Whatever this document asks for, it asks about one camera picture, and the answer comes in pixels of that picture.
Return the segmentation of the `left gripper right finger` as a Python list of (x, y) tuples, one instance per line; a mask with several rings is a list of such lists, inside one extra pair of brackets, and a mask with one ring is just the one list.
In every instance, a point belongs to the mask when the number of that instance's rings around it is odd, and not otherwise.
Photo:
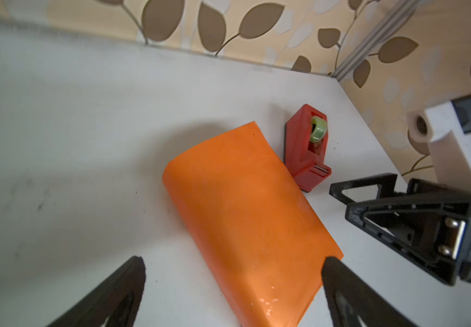
[(414, 326), (336, 257), (325, 259), (323, 288), (334, 326)]

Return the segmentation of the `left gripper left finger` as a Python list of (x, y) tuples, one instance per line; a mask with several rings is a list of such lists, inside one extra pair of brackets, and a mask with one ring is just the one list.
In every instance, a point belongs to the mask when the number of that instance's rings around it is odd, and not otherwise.
[(133, 326), (145, 280), (143, 258), (133, 256), (50, 326)]

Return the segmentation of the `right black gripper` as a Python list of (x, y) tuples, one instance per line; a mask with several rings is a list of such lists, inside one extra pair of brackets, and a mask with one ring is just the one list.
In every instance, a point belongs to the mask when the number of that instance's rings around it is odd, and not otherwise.
[(345, 219), (441, 283), (471, 283), (471, 193), (416, 178), (407, 192), (350, 202)]

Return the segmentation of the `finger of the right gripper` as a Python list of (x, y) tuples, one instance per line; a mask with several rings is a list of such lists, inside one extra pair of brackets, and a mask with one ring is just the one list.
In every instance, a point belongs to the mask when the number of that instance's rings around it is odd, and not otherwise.
[(398, 174), (385, 173), (377, 174), (371, 177), (358, 178), (350, 181), (332, 183), (329, 188), (329, 195), (339, 200), (345, 205), (355, 203), (350, 197), (344, 194), (344, 191), (358, 189), (362, 187), (377, 187), (375, 199), (391, 198), (395, 196), (395, 186)]

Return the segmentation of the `red tape dispenser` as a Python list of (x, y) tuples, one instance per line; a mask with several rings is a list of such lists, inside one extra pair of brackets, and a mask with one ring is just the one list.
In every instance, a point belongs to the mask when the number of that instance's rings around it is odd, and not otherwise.
[(311, 192), (332, 174), (325, 164), (328, 141), (327, 116), (308, 104), (285, 124), (284, 164), (303, 192)]

